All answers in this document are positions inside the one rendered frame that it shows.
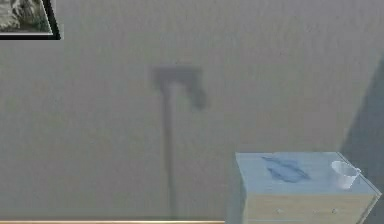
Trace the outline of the white cup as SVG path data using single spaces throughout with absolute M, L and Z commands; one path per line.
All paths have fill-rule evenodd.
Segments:
M 343 161 L 333 161 L 331 163 L 334 183 L 341 189 L 350 189 L 361 170 Z

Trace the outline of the pale wooden chest of drawers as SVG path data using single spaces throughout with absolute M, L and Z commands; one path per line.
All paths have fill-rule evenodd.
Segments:
M 363 224 L 381 192 L 362 173 L 337 187 L 333 161 L 351 164 L 339 152 L 236 152 L 225 224 Z

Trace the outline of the black framed wall picture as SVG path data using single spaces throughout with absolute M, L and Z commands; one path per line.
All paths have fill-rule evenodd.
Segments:
M 61 40 L 55 0 L 0 0 L 0 40 Z

